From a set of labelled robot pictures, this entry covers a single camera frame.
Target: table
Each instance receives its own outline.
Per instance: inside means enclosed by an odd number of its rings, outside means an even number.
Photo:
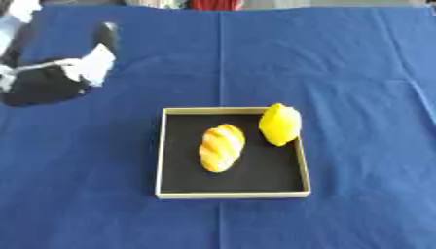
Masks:
[[[74,56],[120,24],[104,87],[0,106],[0,248],[434,248],[436,17],[429,9],[196,13],[49,7],[24,61]],[[304,118],[312,195],[157,200],[163,107]]]

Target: bread roll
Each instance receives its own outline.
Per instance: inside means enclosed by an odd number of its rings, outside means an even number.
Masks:
[[[228,170],[240,157],[245,145],[242,131],[231,124],[221,124],[206,131],[199,153],[203,167],[211,172]]]

